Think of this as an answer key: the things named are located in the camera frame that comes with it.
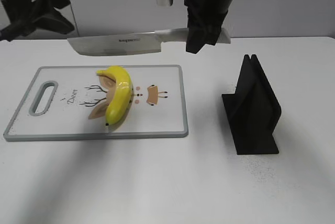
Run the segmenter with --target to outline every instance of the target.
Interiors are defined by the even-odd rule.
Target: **kitchen knife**
[[[72,48],[81,55],[111,56],[134,55],[161,51],[162,42],[186,42],[188,29],[157,30],[110,36],[68,38]],[[218,43],[230,43],[227,31],[222,28]]]

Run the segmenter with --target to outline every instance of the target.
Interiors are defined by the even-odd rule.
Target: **table surface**
[[[282,107],[278,155],[236,155],[221,94],[234,92],[246,53],[257,54]],[[101,58],[65,40],[14,41],[0,55],[1,132],[37,68],[54,65],[179,64],[189,124],[175,139],[1,136],[0,223],[334,223],[334,39],[232,39],[197,55],[171,42]]]

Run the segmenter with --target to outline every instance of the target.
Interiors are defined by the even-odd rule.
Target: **cutting board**
[[[106,126],[102,115],[92,118],[92,111],[106,97],[106,89],[100,84],[96,71],[108,66],[41,67],[9,122],[5,139],[49,141],[186,136],[188,125],[181,67],[123,67],[131,77],[133,96],[127,114],[117,125]]]

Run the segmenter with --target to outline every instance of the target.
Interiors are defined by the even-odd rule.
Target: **cutting board handle hole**
[[[56,89],[58,87],[58,83],[56,81],[47,81],[44,82],[30,106],[29,114],[32,116],[40,116],[46,113],[50,107],[54,94],[56,93]]]

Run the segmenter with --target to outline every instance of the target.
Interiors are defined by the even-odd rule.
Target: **banana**
[[[97,71],[98,76],[106,76],[116,82],[115,94],[106,110],[106,122],[116,124],[125,114],[131,101],[132,83],[128,72],[120,66],[111,66]]]

